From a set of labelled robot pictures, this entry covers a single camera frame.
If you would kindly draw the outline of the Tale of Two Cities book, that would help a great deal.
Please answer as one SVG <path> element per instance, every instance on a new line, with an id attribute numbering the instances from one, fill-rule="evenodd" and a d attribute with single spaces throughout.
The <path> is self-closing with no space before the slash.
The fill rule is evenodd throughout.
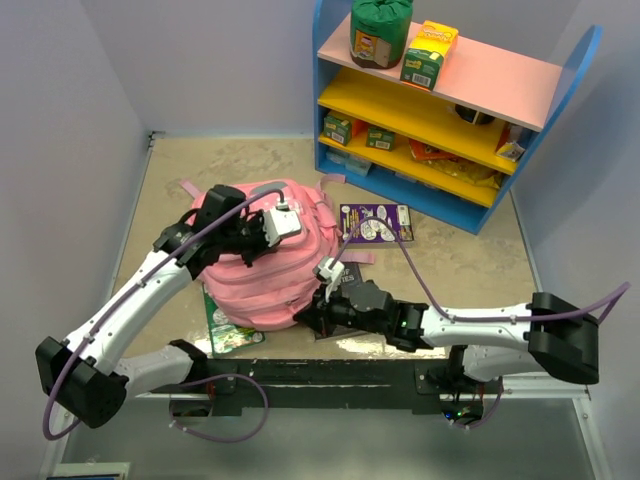
<path id="1" fill-rule="evenodd" d="M 346 291 L 350 287 L 354 287 L 357 284 L 360 284 L 362 279 L 362 274 L 360 270 L 360 264 L 355 262 L 345 262 L 345 268 L 341 276 L 341 286 L 343 290 Z M 332 333 L 315 333 L 314 341 L 329 341 L 329 340 L 338 340 L 343 338 L 349 338 L 354 336 L 364 335 L 365 332 L 361 330 L 357 330 L 351 327 L 345 327 L 341 325 L 336 325 L 335 329 Z"/>

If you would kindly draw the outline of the pink student backpack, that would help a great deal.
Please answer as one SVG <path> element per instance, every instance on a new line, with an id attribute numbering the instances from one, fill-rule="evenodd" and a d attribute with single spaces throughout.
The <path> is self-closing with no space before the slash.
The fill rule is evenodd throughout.
<path id="1" fill-rule="evenodd" d="M 320 286 L 314 269 L 323 258 L 337 254 L 343 239 L 325 184 L 344 181 L 342 174 L 327 174 L 313 187 L 292 179 L 235 186 L 248 198 L 263 190 L 282 190 L 289 207 L 298 213 L 302 231 L 252 267 L 238 255 L 223 254 L 199 275 L 204 291 L 230 323 L 261 332 L 294 325 L 294 315 L 311 302 Z"/>

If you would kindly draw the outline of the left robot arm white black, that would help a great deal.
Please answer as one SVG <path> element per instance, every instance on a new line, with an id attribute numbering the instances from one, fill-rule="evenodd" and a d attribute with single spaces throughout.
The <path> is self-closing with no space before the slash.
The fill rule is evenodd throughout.
<path id="1" fill-rule="evenodd" d="M 162 230 L 138 270 L 91 318 L 62 340 L 46 337 L 35 350 L 47 397 L 45 438 L 70 432 L 52 431 L 56 406 L 77 424 L 98 428 L 139 394 L 168 385 L 200 390 L 209 381 L 208 358 L 185 340 L 132 359 L 123 354 L 159 310 L 221 255 L 253 262 L 270 252 L 282 238 L 271 223 L 287 208 L 279 188 L 248 196 L 235 187 L 214 186 L 200 206 Z"/>

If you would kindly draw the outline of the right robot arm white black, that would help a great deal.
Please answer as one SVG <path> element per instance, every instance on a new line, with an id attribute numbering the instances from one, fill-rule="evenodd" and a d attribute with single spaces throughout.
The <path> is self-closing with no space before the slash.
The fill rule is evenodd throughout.
<path id="1" fill-rule="evenodd" d="M 438 380 L 459 393 L 507 375 L 543 372 L 578 385 L 599 381 L 599 325 L 546 292 L 497 309 L 453 309 L 396 300 L 373 281 L 333 292 L 320 286 L 294 316 L 328 335 L 344 326 L 378 334 L 398 350 L 449 348 Z"/>

